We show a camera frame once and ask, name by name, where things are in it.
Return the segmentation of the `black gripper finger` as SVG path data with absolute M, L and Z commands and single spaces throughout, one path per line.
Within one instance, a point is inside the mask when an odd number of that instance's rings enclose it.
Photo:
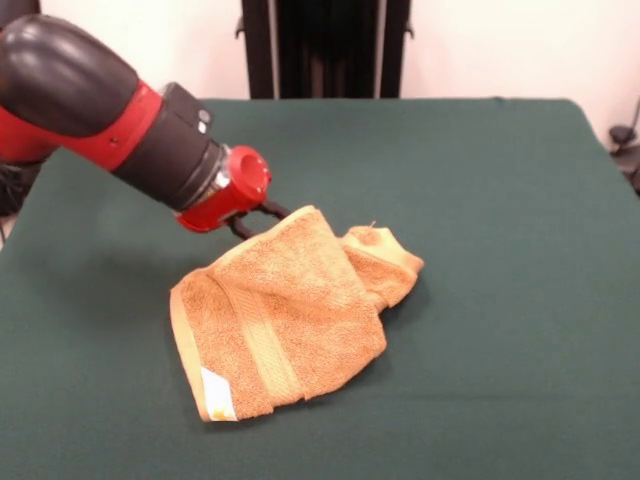
M 255 235 L 255 232 L 243 223 L 247 215 L 247 212 L 240 212 L 227 219 L 229 229 L 236 237 L 242 240 L 247 240 Z
M 260 211 L 276 219 L 284 219 L 291 211 L 273 200 L 265 200 L 260 204 Z

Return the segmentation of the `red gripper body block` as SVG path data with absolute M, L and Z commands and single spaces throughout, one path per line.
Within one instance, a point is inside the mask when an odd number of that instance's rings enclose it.
M 177 215 L 187 230 L 208 233 L 227 226 L 234 214 L 248 214 L 267 200 L 271 183 L 268 163 L 253 148 L 236 146 L 223 149 L 219 168 L 203 196 Z

